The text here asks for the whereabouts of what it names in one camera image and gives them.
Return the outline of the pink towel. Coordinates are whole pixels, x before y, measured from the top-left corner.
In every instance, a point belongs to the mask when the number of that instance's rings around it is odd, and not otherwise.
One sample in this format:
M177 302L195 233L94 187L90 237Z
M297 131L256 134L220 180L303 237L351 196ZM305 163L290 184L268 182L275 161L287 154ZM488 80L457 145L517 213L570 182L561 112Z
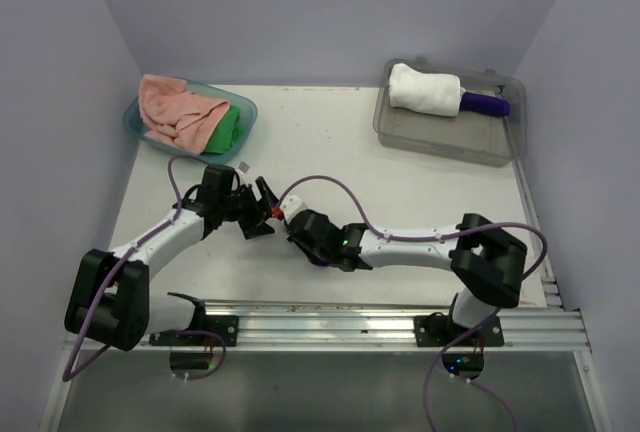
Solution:
M138 105L146 137L196 155L231 108L228 100L190 91L184 79L153 74L140 81Z

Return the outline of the dark purple towel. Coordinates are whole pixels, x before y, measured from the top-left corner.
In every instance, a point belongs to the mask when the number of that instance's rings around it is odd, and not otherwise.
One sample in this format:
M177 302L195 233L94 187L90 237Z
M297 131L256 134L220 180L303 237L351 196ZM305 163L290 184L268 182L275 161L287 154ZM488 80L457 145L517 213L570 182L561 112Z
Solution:
M330 262L326 262L317 258L310 258L310 263L316 267L331 267Z

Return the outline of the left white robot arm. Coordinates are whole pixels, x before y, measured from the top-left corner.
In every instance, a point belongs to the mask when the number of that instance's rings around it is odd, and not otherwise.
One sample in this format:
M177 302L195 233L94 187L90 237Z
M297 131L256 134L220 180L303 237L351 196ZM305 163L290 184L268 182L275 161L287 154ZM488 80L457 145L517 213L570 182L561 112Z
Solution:
M188 189L152 230L111 251L87 252L67 306L65 329L123 351L153 334L175 334L189 345L201 342L211 329L203 301L176 292L152 296L150 283L224 223L237 223L245 239L273 233L267 221L276 195L263 178L243 184L237 177L205 179Z

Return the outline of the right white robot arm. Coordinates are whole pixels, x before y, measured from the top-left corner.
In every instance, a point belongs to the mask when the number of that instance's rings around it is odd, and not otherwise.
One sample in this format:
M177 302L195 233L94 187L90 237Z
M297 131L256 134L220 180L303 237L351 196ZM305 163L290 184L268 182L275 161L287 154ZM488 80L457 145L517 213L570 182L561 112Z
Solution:
M344 272L390 266L433 268L452 272L464 285L445 321L451 341L468 344L481 322L496 309L519 305L527 246L478 214L459 224L418 231L384 229L364 223L334 225L328 216L305 210L286 223L287 239L317 266Z

